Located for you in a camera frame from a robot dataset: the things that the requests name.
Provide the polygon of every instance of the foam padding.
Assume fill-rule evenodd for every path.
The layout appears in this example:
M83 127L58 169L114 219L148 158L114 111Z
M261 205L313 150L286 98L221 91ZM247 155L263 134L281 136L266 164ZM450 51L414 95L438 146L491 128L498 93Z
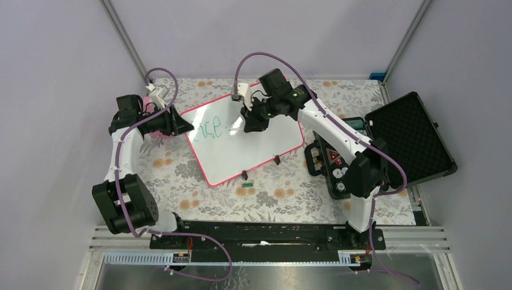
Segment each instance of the foam padding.
M366 121L373 123L370 126L373 137L388 143L388 154L402 166L409 185L456 170L416 92L369 113ZM402 185L402 176L392 164L388 164L388 176L391 187Z

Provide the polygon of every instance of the black carrying case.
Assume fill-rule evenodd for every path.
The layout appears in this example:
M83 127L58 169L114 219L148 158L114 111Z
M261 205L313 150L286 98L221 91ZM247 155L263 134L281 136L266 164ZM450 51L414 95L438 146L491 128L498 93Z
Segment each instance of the black carrying case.
M402 166L407 175L408 187L457 171L457 165L437 131L437 123L432 121L416 92L410 92L366 114L365 118L343 120L362 120L370 138L382 138L386 141L388 155ZM317 134L315 137L314 143L317 146L309 146L309 149L306 149L310 173L315 171L315 162L308 158L312 158L310 150L315 147L319 151L318 158L323 159L321 169L316 172L326 177L330 196L334 199L349 198L350 194L336 190L336 183L342 179L337 179L331 174L338 167L328 162L328 156L324 152L332 146ZM400 172L392 164L388 164L385 180L394 189L399 188L403 182Z

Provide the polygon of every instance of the gray wall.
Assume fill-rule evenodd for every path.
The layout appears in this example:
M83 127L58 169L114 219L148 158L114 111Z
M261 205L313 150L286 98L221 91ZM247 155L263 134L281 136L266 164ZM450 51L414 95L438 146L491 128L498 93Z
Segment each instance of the gray wall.
M384 72L421 0L112 0L147 67L179 77L233 77L254 51L314 78ZM277 66L259 57L242 74Z
M1 1L0 39L0 289L72 289L115 97L142 81L98 1Z
M512 283L512 2L435 1L390 78L393 98L417 91L458 162L426 183L465 289Z

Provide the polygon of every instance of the floral tablecloth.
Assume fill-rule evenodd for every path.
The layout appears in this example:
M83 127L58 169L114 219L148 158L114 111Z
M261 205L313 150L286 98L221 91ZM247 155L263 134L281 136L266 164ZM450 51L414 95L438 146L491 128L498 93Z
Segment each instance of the floral tablecloth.
M232 79L180 79L176 108L183 112L225 95L232 84ZM376 81L310 80L308 84L340 117L364 116L383 105ZM157 79L155 85L174 91L171 79ZM155 196L160 211L175 211L184 219L344 223L350 201L332 200L324 177L308 174L304 148L313 141L313 132L305 126L302 130L304 145L283 155L279 166L267 163L248 172L254 183L251 188L243 188L241 178L210 187L185 135L146 136L138 160L139 176ZM415 224L407 192L377 198L375 217L378 224Z

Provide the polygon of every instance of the metal frame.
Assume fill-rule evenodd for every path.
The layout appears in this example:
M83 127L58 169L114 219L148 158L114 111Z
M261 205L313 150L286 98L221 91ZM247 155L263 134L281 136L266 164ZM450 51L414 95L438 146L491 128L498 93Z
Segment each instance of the metal frame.
M400 42L400 45L397 48L397 51L393 55L393 58L391 59L387 69L386 69L386 76L384 77L384 83L386 83L391 76L393 69L395 68L398 60L400 59L400 56L403 54L405 48L407 47L407 44L412 38L412 35L416 32L416 29L421 23L421 20L427 13L430 5L433 3L434 0L423 0L423 2L420 5L420 8L418 8L418 11L416 12L416 15L414 15L414 18L412 19L412 22L407 29L407 32L403 36L402 41Z
M399 60L400 56L404 52L405 48L407 47L407 44L409 43L412 35L418 28L421 20L423 19L423 16L425 16L426 12L428 11L428 8L430 7L431 3L434 0L423 0L420 7L416 11L416 14L414 15L411 24L409 25L409 28L407 29L405 35L402 38L402 41L398 45L397 50L393 54L393 57L391 58L391 61L386 68L386 76L383 80L383 82L387 82L390 75L392 74L392 71L394 67L397 64L397 61ZM121 19L117 15L117 12L112 5L110 0L100 0L102 6L104 7L109 19L112 21L112 25L116 29L117 34L119 35L119 38L121 39L124 47L126 48L126 51L128 52L128 55L133 61L133 64L135 65L135 68L139 72L142 78L144 78L144 75L146 74L147 70L144 66L144 62L142 61L141 57L137 53L137 50L135 49L135 46L133 45L133 42L130 39L130 36L128 35L126 29L124 29L123 23L121 22Z
M105 12L107 13L110 21L112 21L112 26L114 26L115 31L117 32L117 35L119 35L119 38L121 42L123 43L124 47L126 48L126 52L130 56L130 58L133 61L133 64L135 65L135 68L139 72L139 75L144 80L144 76L147 72L146 67L144 66L144 62L142 62L141 57L137 53L137 50L135 49L135 46L133 45L132 40L130 39L130 36L124 29L123 23L121 22L121 19L117 15L117 12L115 11L114 6L112 5L110 0L100 0L100 3L102 4L103 8L105 9Z
M429 253L436 262L443 287L462 289L458 274L453 265L450 246L442 227L384 226L377 227L384 233L387 249L378 253ZM95 289L101 278L101 268L107 263L124 265L162 265L171 253L180 250L151 250L151 235L145 234L139 239L130 234L110 233L106 226L97 226L89 246L89 255L84 279L79 289ZM361 251L338 251L340 263L236 263L243 266L350 266L347 255ZM226 266L227 263L195 263L203 266Z

